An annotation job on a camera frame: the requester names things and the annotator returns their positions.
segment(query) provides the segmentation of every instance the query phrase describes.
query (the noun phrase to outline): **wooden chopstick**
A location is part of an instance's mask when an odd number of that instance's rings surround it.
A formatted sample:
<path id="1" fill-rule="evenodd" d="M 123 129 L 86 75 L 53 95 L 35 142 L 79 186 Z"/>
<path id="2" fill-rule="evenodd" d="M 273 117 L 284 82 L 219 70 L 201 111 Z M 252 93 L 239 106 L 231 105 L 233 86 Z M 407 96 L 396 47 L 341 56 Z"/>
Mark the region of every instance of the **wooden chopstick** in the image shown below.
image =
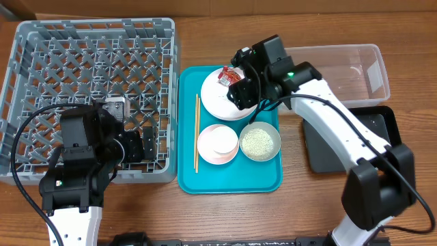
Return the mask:
<path id="1" fill-rule="evenodd" d="M 200 135 L 200 106 L 201 106 L 201 100 L 200 98 L 198 99 L 198 103 L 197 103 L 197 136 L 196 136 L 196 142 L 197 139 L 199 139 L 199 135 Z M 196 148 L 196 174 L 199 173 L 199 151 Z"/>
<path id="2" fill-rule="evenodd" d="M 194 123 L 194 169 L 196 169 L 196 156 L 197 156 L 197 121 L 198 121 L 198 118 L 197 118 L 197 109 L 198 109 L 198 107 L 199 107 L 199 95 L 198 94 L 196 94 L 196 110 L 195 110 L 195 113 L 196 113 L 196 120 L 195 120 L 195 123 Z"/>

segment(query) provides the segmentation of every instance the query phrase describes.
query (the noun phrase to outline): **gray dish rack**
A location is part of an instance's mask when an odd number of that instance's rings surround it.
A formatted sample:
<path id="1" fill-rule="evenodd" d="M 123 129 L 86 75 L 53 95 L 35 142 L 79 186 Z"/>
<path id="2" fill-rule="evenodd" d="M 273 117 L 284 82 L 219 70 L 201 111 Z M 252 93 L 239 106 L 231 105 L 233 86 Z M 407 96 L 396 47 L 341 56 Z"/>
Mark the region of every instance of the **gray dish rack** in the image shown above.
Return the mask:
<path id="1" fill-rule="evenodd" d="M 14 184 L 14 134 L 34 111 L 123 96 L 130 101 L 126 130 L 156 128 L 156 158 L 123 164 L 113 182 L 171 182 L 177 174 L 179 47 L 170 18 L 21 23 L 0 95 L 0 181 Z M 62 144 L 63 110 L 41 114 L 22 134 L 16 170 L 24 185 L 39 183 L 55 146 Z"/>

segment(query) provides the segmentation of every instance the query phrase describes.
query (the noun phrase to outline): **teal tray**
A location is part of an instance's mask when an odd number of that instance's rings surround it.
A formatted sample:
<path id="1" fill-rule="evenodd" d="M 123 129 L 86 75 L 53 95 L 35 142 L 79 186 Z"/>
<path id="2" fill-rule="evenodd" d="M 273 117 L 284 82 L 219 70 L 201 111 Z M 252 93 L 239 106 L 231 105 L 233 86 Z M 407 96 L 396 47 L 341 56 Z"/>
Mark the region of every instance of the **teal tray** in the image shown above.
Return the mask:
<path id="1" fill-rule="evenodd" d="M 194 125 L 196 94 L 205 78 L 222 66 L 187 68 L 179 81 L 178 182 L 190 194 L 271 192 L 282 183 L 281 151 L 270 161 L 257 162 L 247 158 L 241 149 L 224 165 L 209 164 L 199 157 L 199 173 L 194 170 Z M 200 131 L 212 124 L 224 124 L 240 136 L 251 115 L 229 122 L 215 118 L 201 106 Z M 263 111 L 257 121 L 272 124 L 279 130 L 277 110 Z"/>

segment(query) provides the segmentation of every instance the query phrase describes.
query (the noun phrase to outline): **wooden table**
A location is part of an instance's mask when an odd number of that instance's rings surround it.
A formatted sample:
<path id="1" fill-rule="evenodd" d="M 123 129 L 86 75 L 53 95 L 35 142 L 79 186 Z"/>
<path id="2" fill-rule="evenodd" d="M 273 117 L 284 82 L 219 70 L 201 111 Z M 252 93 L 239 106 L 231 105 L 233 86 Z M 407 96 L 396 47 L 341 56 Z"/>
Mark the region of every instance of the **wooden table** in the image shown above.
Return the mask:
<path id="1" fill-rule="evenodd" d="M 397 117 L 416 157 L 417 188 L 437 213 L 437 13 L 305 14 L 232 18 L 176 18 L 182 69 L 227 64 L 236 50 L 272 34 L 284 45 L 377 44 L 389 75 L 385 104 Z M 0 68 L 5 70 L 18 23 L 1 28 Z M 281 116 L 283 183 L 273 193 L 189 195 L 169 184 L 110 185 L 99 239 L 146 231 L 151 238 L 192 240 L 278 239 L 325 235 L 345 215 L 340 202 L 344 174 L 312 174 L 302 140 L 302 119 Z M 37 202 L 37 187 L 27 187 Z M 48 245 L 46 225 L 16 187 L 0 184 L 0 244 Z M 427 228 L 419 204 L 393 225 Z M 393 245 L 435 245 L 425 236 L 390 231 Z"/>

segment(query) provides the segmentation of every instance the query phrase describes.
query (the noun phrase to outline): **red food packet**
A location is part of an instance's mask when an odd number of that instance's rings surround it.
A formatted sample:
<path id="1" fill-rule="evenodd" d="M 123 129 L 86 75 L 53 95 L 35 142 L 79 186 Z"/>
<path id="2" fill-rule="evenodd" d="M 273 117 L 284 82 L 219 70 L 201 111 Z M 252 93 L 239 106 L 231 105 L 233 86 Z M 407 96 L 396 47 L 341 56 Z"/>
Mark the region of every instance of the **red food packet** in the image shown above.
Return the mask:
<path id="1" fill-rule="evenodd" d="M 224 66 L 220 74 L 218 75 L 218 83 L 226 87 L 229 87 L 230 85 L 237 83 L 240 80 L 240 75 L 238 75 L 238 73 L 234 71 L 233 68 L 230 68 L 228 66 Z"/>

